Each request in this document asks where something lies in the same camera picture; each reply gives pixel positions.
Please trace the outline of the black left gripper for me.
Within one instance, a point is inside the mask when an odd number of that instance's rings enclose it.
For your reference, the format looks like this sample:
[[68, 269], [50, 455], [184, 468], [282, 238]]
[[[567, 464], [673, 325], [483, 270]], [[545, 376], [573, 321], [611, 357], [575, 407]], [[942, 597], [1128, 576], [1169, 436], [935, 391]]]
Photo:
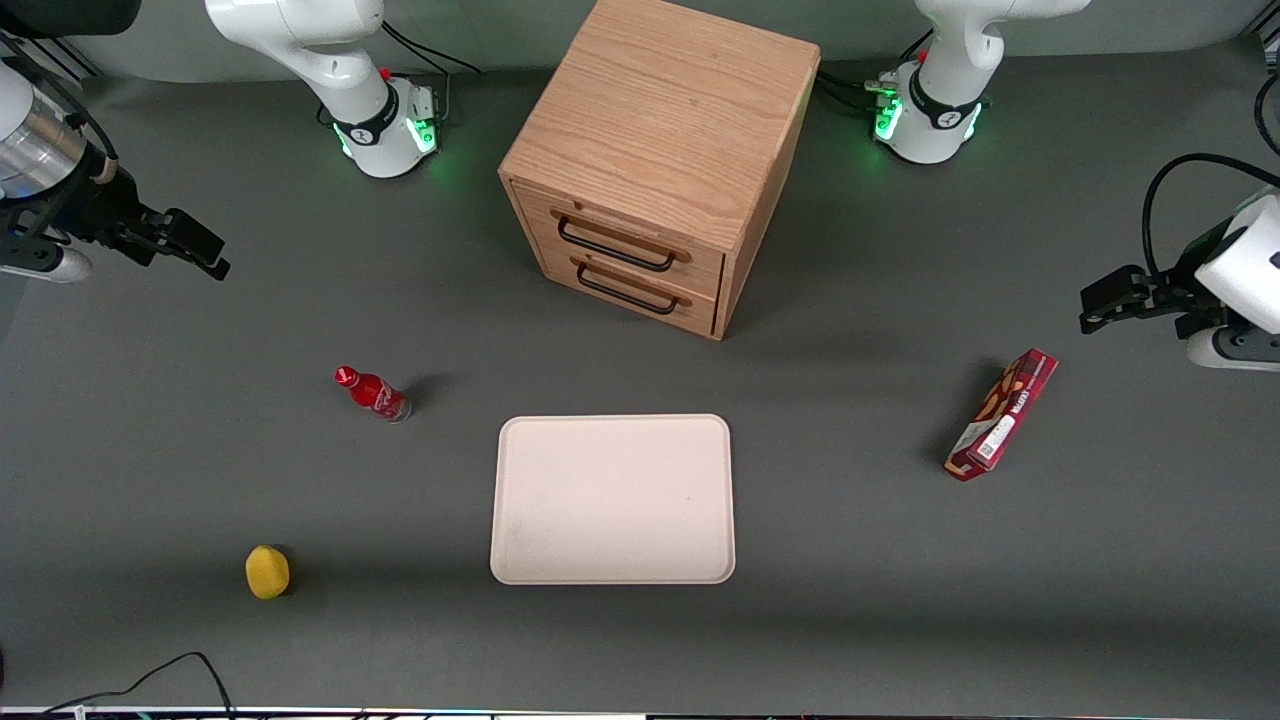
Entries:
[[1160, 269], [1128, 264], [1080, 291], [1080, 333], [1093, 334], [1124, 320], [1175, 316], [1178, 338], [1229, 325], [1229, 310], [1197, 277], [1204, 263], [1175, 263]]

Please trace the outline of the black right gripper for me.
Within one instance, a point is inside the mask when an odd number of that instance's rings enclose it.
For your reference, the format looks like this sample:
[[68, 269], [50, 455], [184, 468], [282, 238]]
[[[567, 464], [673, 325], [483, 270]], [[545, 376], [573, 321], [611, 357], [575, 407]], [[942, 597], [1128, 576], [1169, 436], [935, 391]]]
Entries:
[[[155, 236], [159, 225], [160, 234]], [[133, 177], [123, 169], [105, 184], [82, 178], [55, 213], [55, 228], [114, 250], [141, 266], [163, 255], [197, 266], [215, 281], [224, 281], [230, 270], [230, 263], [221, 256], [221, 237], [178, 208], [161, 218], [140, 200]]]

